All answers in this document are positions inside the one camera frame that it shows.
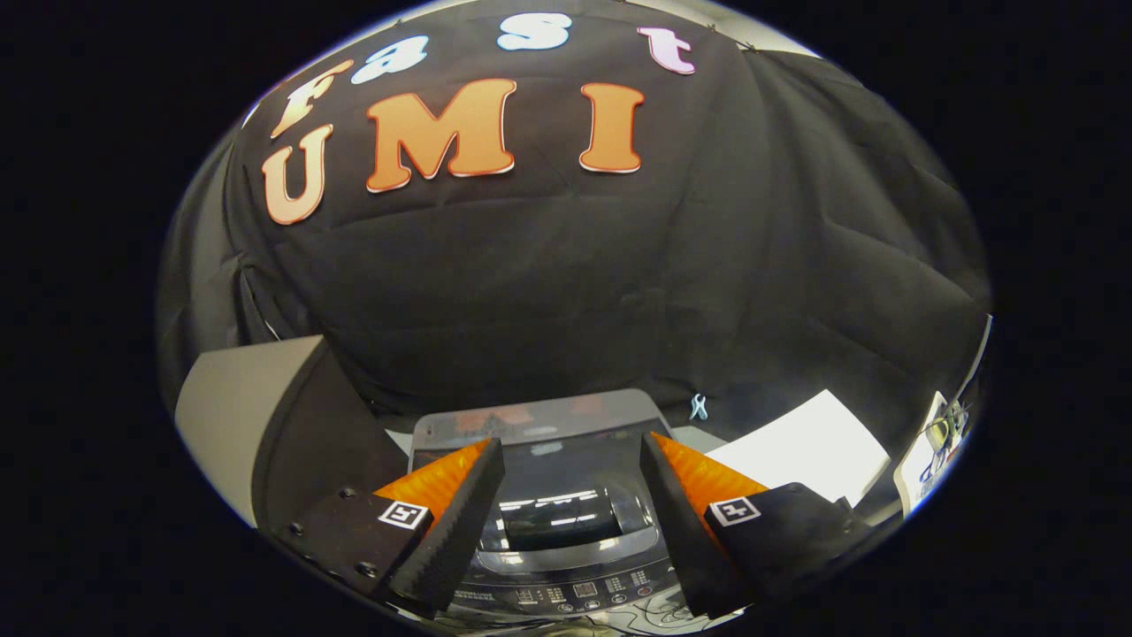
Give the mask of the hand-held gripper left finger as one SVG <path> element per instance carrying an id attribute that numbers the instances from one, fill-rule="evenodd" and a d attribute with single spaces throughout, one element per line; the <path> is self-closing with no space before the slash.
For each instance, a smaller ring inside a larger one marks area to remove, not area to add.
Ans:
<path id="1" fill-rule="evenodd" d="M 501 440 L 484 439 L 369 493 L 341 487 L 278 526 L 278 544 L 359 599 L 434 619 L 455 599 L 504 475 Z"/>

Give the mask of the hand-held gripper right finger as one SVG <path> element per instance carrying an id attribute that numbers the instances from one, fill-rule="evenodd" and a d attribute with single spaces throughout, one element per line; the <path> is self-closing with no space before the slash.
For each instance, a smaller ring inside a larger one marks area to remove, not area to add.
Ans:
<path id="1" fill-rule="evenodd" d="M 781 603 L 872 545 L 871 525 L 844 501 L 798 481 L 764 487 L 664 434 L 642 436 L 638 467 L 694 614 Z"/>

